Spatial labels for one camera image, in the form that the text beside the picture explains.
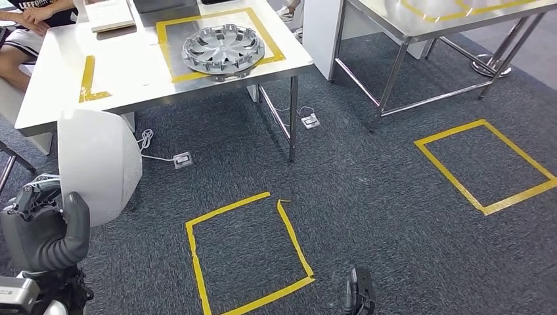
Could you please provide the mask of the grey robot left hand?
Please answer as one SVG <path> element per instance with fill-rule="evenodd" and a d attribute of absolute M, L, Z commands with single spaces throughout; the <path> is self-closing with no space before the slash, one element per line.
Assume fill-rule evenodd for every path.
<path fill-rule="evenodd" d="M 64 270 L 89 251 L 89 206 L 76 192 L 64 199 L 58 175 L 43 173 L 23 185 L 1 211 L 1 226 L 23 271 Z"/>

